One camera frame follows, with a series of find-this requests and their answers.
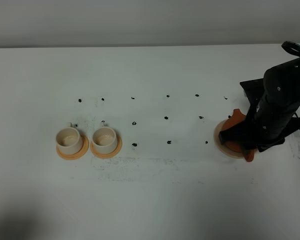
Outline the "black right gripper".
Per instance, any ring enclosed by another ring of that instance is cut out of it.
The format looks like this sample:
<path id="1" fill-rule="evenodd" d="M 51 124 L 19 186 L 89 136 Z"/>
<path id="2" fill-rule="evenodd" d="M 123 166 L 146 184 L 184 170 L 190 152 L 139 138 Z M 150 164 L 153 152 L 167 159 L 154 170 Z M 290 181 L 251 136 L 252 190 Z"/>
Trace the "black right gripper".
<path id="1" fill-rule="evenodd" d="M 226 120 L 218 135 L 220 143 L 240 143 L 242 154 L 264 152 L 281 145 L 285 137 L 300 130 L 300 117 L 293 117 L 299 106 L 294 102 L 282 107 L 262 96 L 258 104 L 250 105 L 246 119 Z"/>

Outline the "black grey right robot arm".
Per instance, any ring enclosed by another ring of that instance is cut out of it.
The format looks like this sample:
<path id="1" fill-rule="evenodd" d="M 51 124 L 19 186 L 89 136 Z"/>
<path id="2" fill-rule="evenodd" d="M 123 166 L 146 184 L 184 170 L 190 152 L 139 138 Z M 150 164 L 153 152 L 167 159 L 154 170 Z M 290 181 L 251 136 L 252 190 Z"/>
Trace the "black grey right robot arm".
<path id="1" fill-rule="evenodd" d="M 222 145 L 233 142 L 244 153 L 281 145 L 300 130 L 300 58 L 268 69 L 263 78 L 240 82 L 250 103 L 247 115 L 218 134 Z"/>

